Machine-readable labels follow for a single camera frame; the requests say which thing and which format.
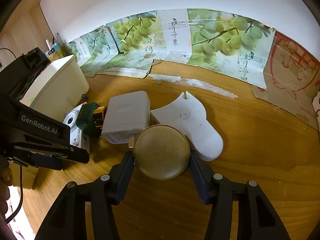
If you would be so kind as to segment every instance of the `black cable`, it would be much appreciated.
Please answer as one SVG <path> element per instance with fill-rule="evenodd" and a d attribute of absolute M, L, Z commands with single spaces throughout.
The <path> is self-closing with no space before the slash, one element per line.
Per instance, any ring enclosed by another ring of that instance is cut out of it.
<path fill-rule="evenodd" d="M 11 49 L 7 49 L 7 48 L 0 48 L 0 50 L 1 50 L 1 49 L 6 49 L 6 50 L 10 51 L 10 52 L 14 55 L 14 57 L 17 59 L 17 56 L 12 52 L 12 50 L 11 50 Z"/>
<path fill-rule="evenodd" d="M 25 86 L 23 87 L 23 89 L 21 89 L 21 91 L 23 91 L 23 93 L 20 93 L 20 98 L 19 100 L 21 101 L 24 97 L 24 95 L 27 93 L 28 89 L 31 87 L 31 85 L 33 84 L 33 82 L 36 80 L 36 78 L 38 77 L 39 73 L 42 71 L 42 69 L 39 69 L 36 73 L 34 73 L 29 79 L 28 82 L 25 84 Z"/>
<path fill-rule="evenodd" d="M 17 207 L 17 209 L 11 214 L 11 216 L 9 216 L 5 222 L 7 224 L 9 224 L 11 222 L 12 219 L 14 219 L 14 217 L 19 213 L 21 207 L 22 207 L 22 202 L 23 202 L 23 189 L 22 189 L 22 166 L 20 166 L 20 202 L 19 205 Z"/>

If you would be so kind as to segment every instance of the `finger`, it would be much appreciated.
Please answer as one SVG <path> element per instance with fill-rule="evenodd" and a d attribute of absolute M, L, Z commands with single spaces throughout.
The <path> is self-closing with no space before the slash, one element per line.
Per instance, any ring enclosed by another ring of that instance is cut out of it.
<path fill-rule="evenodd" d="M 7 202 L 0 199 L 0 213 L 4 216 L 7 212 L 8 212 Z"/>
<path fill-rule="evenodd" d="M 10 191 L 7 184 L 1 179 L 0 180 L 0 201 L 8 200 L 10 198 Z"/>
<path fill-rule="evenodd" d="M 1 176 L 2 176 L 2 180 L 7 184 L 7 186 L 12 186 L 13 175 L 9 167 L 2 170 Z"/>

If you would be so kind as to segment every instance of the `white wall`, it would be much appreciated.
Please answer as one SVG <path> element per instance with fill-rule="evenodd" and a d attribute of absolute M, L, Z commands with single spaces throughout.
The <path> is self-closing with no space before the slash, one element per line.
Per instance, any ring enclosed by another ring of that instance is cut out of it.
<path fill-rule="evenodd" d="M 66 42 L 132 14 L 210 8 L 259 20 L 294 39 L 320 60 L 320 27 L 301 0 L 41 0 L 52 33 Z"/>

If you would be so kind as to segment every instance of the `wooden table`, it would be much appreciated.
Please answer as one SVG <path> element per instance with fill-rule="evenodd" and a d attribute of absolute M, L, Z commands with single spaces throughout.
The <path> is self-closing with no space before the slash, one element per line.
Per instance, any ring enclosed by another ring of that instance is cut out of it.
<path fill-rule="evenodd" d="M 108 104 L 109 98 L 144 90 L 151 109 L 174 101 L 183 91 L 198 98 L 207 119 L 220 133 L 224 149 L 210 162 L 215 172 L 231 181 L 256 180 L 270 199 L 292 240 L 306 240 L 320 219 L 320 144 L 318 132 L 294 115 L 254 97 L 251 85 L 210 70 L 162 62 L 151 73 L 206 81 L 238 96 L 231 99 L 199 88 L 151 78 L 96 75 L 89 78 L 91 101 Z M 67 182 L 94 181 L 121 161 L 126 145 L 91 140 L 90 162 L 65 171 L 40 169 L 34 190 L 25 190 L 24 210 L 35 233 Z M 125 199 L 113 208 L 122 240 L 204 239 L 211 211 L 198 198 L 189 171 L 157 181 L 135 169 Z M 88 239 L 93 239 L 87 219 Z M 234 205 L 231 239 L 236 239 Z"/>

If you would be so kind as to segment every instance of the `tin lid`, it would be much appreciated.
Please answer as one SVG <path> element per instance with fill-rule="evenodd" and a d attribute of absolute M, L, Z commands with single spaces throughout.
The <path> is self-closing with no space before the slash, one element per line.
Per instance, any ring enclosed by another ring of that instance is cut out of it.
<path fill-rule="evenodd" d="M 187 167 L 190 147 L 186 137 L 167 125 L 143 130 L 133 148 L 137 167 L 153 179 L 172 179 Z"/>

